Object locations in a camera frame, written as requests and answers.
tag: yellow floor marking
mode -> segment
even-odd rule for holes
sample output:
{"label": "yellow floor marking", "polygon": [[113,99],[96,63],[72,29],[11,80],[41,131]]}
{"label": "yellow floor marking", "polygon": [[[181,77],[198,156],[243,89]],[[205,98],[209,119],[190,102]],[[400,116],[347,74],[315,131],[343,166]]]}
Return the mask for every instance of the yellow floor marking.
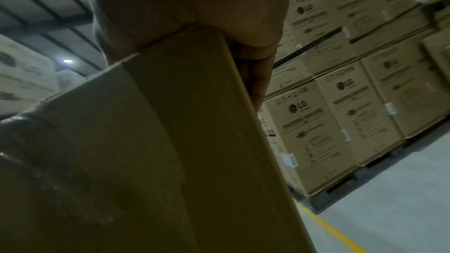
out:
{"label": "yellow floor marking", "polygon": [[305,212],[308,216],[312,217],[318,224],[328,230],[332,235],[334,235],[337,239],[341,240],[347,247],[352,249],[356,253],[368,253],[368,251],[364,250],[358,244],[354,243],[350,238],[342,234],[336,228],[332,227],[328,223],[326,223],[323,219],[321,219],[318,215],[313,213],[310,209],[306,208],[302,204],[300,204],[297,200],[294,199],[295,204],[299,209]]}

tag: ceiling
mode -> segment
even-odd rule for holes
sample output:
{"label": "ceiling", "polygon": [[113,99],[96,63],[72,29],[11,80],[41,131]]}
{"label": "ceiling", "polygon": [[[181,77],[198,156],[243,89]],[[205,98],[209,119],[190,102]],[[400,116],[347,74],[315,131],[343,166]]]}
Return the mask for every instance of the ceiling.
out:
{"label": "ceiling", "polygon": [[0,34],[51,58],[56,70],[87,76],[106,68],[88,0],[0,0]]}

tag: hand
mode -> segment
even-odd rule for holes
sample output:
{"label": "hand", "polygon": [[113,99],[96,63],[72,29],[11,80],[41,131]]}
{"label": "hand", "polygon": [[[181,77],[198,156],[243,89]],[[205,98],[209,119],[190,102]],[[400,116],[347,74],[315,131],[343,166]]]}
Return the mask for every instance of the hand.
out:
{"label": "hand", "polygon": [[255,110],[270,81],[289,0],[91,0],[109,64],[193,23],[227,37]]}

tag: concrete floor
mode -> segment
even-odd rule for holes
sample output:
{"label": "concrete floor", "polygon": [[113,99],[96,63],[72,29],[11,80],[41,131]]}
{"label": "concrete floor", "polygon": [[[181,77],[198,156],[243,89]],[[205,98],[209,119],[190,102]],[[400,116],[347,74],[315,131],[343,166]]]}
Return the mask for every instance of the concrete floor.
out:
{"label": "concrete floor", "polygon": [[[450,122],[319,217],[371,253],[450,252]],[[352,252],[300,214],[318,253]]]}

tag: clear plastic tape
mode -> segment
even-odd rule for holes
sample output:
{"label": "clear plastic tape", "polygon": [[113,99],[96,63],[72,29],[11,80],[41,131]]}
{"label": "clear plastic tape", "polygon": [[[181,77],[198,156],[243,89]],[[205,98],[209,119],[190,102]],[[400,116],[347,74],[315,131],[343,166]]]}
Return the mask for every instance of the clear plastic tape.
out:
{"label": "clear plastic tape", "polygon": [[0,122],[0,167],[29,181],[45,206],[63,216],[107,224],[121,210],[89,177],[68,138],[30,113]]}

